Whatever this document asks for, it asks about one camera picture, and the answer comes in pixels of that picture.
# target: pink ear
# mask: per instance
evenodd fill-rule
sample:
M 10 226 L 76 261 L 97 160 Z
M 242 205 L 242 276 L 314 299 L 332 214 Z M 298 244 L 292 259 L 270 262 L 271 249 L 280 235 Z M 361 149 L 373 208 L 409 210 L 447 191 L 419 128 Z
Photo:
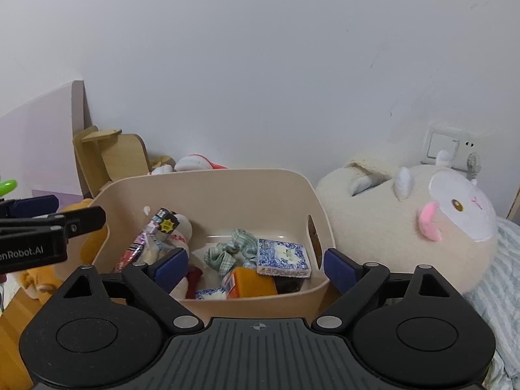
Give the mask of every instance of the pink ear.
M 440 242 L 443 237 L 440 235 L 440 230 L 432 223 L 433 214 L 439 208 L 438 201 L 428 202 L 422 209 L 419 210 L 417 220 L 419 223 L 419 230 L 425 237 L 434 242 Z

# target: bin handle hole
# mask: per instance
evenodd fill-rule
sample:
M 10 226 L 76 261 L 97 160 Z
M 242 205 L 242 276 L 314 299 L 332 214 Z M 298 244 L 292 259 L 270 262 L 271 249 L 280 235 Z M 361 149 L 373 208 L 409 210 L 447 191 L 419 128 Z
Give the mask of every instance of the bin handle hole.
M 310 242 L 313 246 L 314 254 L 316 255 L 316 262 L 318 263 L 318 268 L 321 268 L 321 260 L 323 258 L 323 251 L 321 250 L 321 244 L 318 237 L 318 233 L 316 232 L 316 227 L 314 227 L 313 217 L 310 215 L 307 216 L 308 227 L 307 230 L 309 232 Z

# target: green plaid fabric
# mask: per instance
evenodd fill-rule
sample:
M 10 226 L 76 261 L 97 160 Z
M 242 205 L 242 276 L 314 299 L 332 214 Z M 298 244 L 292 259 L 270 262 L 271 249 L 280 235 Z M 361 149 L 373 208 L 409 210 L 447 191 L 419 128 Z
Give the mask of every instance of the green plaid fabric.
M 204 261 L 223 278 L 237 266 L 237 261 L 232 255 L 238 252 L 241 252 L 245 258 L 243 267 L 256 268 L 258 240 L 244 229 L 233 230 L 229 242 L 218 243 L 217 247 L 210 248 L 204 255 Z

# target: silver screw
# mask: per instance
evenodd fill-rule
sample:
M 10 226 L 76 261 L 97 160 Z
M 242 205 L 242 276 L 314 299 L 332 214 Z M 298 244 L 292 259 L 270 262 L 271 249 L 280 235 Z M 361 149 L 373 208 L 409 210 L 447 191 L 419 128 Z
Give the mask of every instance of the silver screw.
M 319 317 L 316 320 L 316 324 L 318 324 L 323 329 L 337 329 L 341 326 L 342 321 L 333 315 L 325 315 L 323 317 Z
M 180 329 L 190 329 L 195 327 L 199 320 L 192 315 L 181 315 L 173 320 L 173 325 Z

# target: wooden floor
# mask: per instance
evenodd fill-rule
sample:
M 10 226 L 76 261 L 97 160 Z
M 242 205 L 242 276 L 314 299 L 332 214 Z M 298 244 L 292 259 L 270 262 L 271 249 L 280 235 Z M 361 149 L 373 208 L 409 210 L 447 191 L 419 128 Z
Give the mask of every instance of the wooden floor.
M 320 312 L 334 302 L 340 293 L 329 285 Z M 18 341 L 25 326 L 42 306 L 20 289 L 0 317 L 0 390 L 28 390 L 31 379 L 18 352 Z

